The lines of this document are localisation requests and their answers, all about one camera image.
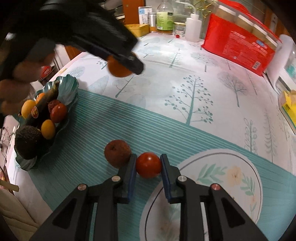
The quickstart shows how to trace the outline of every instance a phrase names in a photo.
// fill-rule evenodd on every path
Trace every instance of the teal scalloped bowl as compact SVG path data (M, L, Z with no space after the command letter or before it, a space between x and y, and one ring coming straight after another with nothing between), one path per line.
M68 112L70 112L71 108L78 100L77 89L78 89L79 83L75 77L72 77L69 74L66 75L65 77L58 76L56 78L56 81L60 82L59 95L58 95L57 99L59 101L61 101L64 105L66 105ZM53 81L48 82L48 83L46 83L46 85L43 87L42 90L37 91L34 100L36 100L36 97L40 93L45 93L48 90L50 90L53 86L53 83L54 83ZM62 130L67 126L68 123L69 123L69 118L66 117L61 123L56 124L56 132L57 133L56 133L55 138L57 137L57 135L61 135ZM24 124L25 124L25 121L21 117L20 118L20 126L23 126ZM15 152L17 154L15 160L20 165L20 167L25 171L29 171L30 169L37 168L38 163L40 161L42 161L42 158L51 152L55 138L52 140L45 140L44 143L41 143L41 148L40 148L38 155L35 158L30 159L30 160L26 160L26 159L22 158L15 149Z

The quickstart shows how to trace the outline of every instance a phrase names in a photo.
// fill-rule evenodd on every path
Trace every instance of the table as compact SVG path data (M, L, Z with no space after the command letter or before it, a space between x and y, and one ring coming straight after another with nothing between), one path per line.
M57 140L61 147L29 174L8 169L29 180L28 209L36 210L36 200L40 210L55 208L80 182L94 185L115 174L103 149L112 139L124 139L138 155L167 153L200 184L221 183L277 240L296 213L296 140L271 85L200 43L172 36L148 34L134 52L145 63L139 76L111 76L104 60L87 53L57 73L71 74L80 84L73 122ZM178 218L170 217L178 217L179 207L166 204L159 182L137 179L133 202L119 206L121 240L175 240L176 233L168 233L178 230ZM157 215L160 209L164 218ZM147 230L151 236L145 238Z

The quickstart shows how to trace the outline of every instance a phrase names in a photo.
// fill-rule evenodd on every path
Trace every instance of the blue label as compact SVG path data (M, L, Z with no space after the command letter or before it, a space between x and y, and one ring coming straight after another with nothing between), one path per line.
M139 9L139 14L145 14L145 9L144 8L140 8Z
M262 47L264 47L265 46L265 44L263 43L263 42L261 42L259 39L258 40L256 40L256 43L257 44L259 44L260 46L262 46Z

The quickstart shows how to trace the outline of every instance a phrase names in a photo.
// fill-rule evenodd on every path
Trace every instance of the fruit sticker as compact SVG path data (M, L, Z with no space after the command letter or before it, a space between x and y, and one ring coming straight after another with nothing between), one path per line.
M33 107L32 111L31 111L31 115L33 118L37 119L38 118L38 109L36 106Z

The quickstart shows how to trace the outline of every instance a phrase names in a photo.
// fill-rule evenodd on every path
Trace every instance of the jar lid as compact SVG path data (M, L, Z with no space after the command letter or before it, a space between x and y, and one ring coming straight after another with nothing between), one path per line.
M271 37L266 36L266 39L267 39L270 43L272 43L274 46L277 46L277 43L276 43Z
M243 15L239 15L238 18L245 21L247 24L254 26L254 23L252 23L249 19L245 18Z
M224 6L222 6L222 5L219 5L219 8L220 8L221 10L225 11L225 12L230 13L231 15L234 15L234 16L236 15L236 13L235 13L234 11L230 10L230 9L227 8L227 7L224 7Z
M185 23L179 23L179 22L174 22L174 25L176 25L176 26L186 26L186 24Z
M255 29L257 29L257 30L259 30L261 33L263 33L264 35L267 35L267 32L266 31L264 31L262 28L260 28L258 25L254 25L254 28Z

